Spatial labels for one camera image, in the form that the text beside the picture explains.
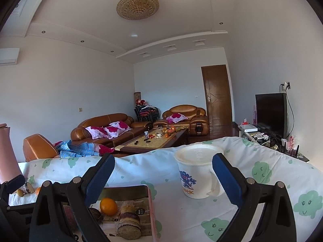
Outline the wooden coffee table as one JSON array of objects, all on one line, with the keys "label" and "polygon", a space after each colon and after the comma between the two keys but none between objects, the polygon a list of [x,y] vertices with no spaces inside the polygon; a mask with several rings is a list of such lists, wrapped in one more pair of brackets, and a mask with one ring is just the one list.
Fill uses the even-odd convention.
[{"label": "wooden coffee table", "polygon": [[185,127],[175,127],[175,131],[166,127],[154,128],[148,134],[148,137],[140,135],[117,147],[115,152],[126,155],[147,153],[157,149],[178,147],[185,145],[188,139],[188,129]]}]

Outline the pink electric kettle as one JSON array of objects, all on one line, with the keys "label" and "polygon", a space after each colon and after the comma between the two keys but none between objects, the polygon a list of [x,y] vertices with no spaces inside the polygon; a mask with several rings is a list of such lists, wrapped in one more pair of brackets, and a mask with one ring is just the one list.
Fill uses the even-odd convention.
[{"label": "pink electric kettle", "polygon": [[10,140],[10,127],[0,125],[0,181],[4,183],[22,174]]}]

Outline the round gold ceiling lamp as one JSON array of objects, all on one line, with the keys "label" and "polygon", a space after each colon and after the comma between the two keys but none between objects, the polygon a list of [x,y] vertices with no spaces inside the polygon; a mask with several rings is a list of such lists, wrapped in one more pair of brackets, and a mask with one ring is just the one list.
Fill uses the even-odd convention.
[{"label": "round gold ceiling lamp", "polygon": [[120,0],[116,7],[121,18],[136,21],[151,17],[158,9],[158,0]]}]

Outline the white cartoon lidded mug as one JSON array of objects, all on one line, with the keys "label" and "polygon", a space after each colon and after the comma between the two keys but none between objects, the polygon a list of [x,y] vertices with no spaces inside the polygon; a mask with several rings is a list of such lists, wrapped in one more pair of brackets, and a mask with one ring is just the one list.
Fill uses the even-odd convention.
[{"label": "white cartoon lidded mug", "polygon": [[223,153],[211,144],[192,144],[176,151],[176,159],[184,194],[193,199],[218,197],[224,193],[212,167],[212,158]]}]

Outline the blue plaid blanket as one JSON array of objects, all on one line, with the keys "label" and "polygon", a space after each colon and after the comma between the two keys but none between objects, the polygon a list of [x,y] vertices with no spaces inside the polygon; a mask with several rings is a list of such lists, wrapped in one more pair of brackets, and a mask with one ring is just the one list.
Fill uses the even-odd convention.
[{"label": "blue plaid blanket", "polygon": [[71,140],[65,142],[60,141],[54,144],[54,148],[58,151],[60,158],[77,158],[90,156],[103,156],[106,153],[113,153],[114,148],[106,147],[101,144],[84,142],[81,144],[73,144]]}]

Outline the white set-top box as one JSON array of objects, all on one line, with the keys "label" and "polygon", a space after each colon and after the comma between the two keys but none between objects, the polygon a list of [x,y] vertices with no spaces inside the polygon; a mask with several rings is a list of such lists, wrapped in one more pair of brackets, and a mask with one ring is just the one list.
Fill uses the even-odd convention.
[{"label": "white set-top box", "polygon": [[238,125],[239,129],[242,130],[243,132],[257,132],[258,128],[255,127],[254,125],[251,124],[246,124],[246,125]]}]

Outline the small orange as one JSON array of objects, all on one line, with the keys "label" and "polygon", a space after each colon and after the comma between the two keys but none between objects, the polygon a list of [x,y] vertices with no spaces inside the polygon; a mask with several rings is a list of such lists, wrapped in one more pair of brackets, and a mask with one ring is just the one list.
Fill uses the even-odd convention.
[{"label": "small orange", "polygon": [[113,199],[103,198],[100,202],[100,210],[107,216],[113,216],[118,212],[118,206]]}]

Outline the pink floral pillow right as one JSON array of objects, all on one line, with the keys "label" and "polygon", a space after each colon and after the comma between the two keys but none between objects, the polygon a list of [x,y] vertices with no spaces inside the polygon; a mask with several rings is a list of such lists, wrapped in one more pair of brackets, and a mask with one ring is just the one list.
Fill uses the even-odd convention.
[{"label": "pink floral pillow right", "polygon": [[117,138],[125,132],[131,130],[130,126],[127,125],[124,121],[116,121],[110,123],[107,127],[104,127],[107,133],[112,138]]}]

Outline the pink floral pillow left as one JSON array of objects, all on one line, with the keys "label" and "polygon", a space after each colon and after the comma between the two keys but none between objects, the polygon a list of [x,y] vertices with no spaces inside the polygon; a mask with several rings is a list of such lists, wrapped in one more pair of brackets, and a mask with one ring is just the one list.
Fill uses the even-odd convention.
[{"label": "pink floral pillow left", "polygon": [[88,126],[85,129],[90,133],[92,139],[111,138],[103,127]]}]

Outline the small tan round fruit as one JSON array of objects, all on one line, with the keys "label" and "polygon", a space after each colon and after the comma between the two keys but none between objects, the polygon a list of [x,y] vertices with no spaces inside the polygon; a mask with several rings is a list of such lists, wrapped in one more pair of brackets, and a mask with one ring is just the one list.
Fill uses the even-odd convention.
[{"label": "small tan round fruit", "polygon": [[16,191],[16,193],[17,193],[17,195],[19,196],[19,197],[23,197],[25,194],[24,194],[24,192],[21,190],[21,189],[18,189],[17,191]]}]

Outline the long brown leather sofa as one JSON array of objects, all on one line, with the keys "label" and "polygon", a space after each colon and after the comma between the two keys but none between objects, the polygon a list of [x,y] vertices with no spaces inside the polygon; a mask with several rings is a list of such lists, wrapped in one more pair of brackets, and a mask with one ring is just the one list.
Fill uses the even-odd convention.
[{"label": "long brown leather sofa", "polygon": [[135,122],[131,116],[123,113],[102,115],[81,122],[71,132],[75,144],[83,142],[116,147],[152,128],[149,121]]}]

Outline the brown wooden door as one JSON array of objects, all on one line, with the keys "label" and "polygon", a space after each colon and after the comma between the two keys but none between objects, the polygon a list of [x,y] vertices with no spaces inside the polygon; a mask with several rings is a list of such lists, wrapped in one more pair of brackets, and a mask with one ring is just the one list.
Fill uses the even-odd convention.
[{"label": "brown wooden door", "polygon": [[232,103],[226,65],[203,66],[201,72],[210,126],[231,125]]}]

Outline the white wall air conditioner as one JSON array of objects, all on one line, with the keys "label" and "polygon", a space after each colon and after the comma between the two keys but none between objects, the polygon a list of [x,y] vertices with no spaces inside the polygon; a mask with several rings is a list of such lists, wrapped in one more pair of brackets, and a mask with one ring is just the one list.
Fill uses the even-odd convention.
[{"label": "white wall air conditioner", "polygon": [[19,48],[0,49],[0,66],[16,65],[18,62]]}]

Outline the sugarcane chunk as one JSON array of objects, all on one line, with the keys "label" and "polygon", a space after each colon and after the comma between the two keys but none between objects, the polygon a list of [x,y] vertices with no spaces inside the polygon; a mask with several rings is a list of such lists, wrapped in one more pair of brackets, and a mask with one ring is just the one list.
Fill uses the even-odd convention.
[{"label": "sugarcane chunk", "polygon": [[139,216],[136,213],[122,213],[117,224],[117,234],[127,240],[138,239],[142,235]]}]

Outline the pink rectangular tin box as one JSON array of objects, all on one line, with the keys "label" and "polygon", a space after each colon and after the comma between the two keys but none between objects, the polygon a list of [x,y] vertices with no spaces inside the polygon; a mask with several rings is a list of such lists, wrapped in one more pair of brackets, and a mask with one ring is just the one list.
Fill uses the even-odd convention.
[{"label": "pink rectangular tin box", "polygon": [[[113,199],[118,206],[118,212],[107,216],[100,210],[103,198]],[[155,223],[152,194],[145,184],[127,187],[105,187],[96,202],[89,209],[97,220],[100,230],[107,241],[158,241],[159,233]],[[142,235],[135,240],[127,240],[117,234],[117,224],[122,213],[136,213],[141,222]]]}]

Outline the black television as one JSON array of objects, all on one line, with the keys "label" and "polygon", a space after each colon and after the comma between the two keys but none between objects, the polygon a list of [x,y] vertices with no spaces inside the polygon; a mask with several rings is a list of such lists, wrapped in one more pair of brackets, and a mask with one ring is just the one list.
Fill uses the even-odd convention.
[{"label": "black television", "polygon": [[287,136],[287,95],[267,93],[255,95],[257,125],[280,138]]}]

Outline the stacked dark chairs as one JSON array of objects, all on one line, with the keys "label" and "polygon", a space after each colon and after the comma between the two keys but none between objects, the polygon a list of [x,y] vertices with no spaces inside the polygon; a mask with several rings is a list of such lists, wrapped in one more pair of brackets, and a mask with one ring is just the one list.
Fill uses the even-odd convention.
[{"label": "stacked dark chairs", "polygon": [[149,121],[154,123],[160,119],[159,110],[154,106],[136,105],[134,111],[139,122]]}]

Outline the dark tv stand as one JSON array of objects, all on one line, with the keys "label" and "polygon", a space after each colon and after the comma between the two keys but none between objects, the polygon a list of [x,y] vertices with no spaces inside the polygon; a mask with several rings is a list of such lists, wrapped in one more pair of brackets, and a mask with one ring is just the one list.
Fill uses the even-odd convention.
[{"label": "dark tv stand", "polygon": [[284,153],[285,155],[289,155],[293,158],[299,159],[305,163],[309,163],[309,159],[302,155],[299,152],[299,145],[296,147],[296,149],[288,150],[287,148],[287,142],[279,140],[278,138],[275,138],[273,136],[270,136],[267,133],[263,133],[258,129],[257,132],[243,132],[239,129],[239,136],[243,139],[246,139],[249,142],[252,142],[253,144],[259,144],[261,146],[268,147],[270,149],[279,151],[281,153]]}]

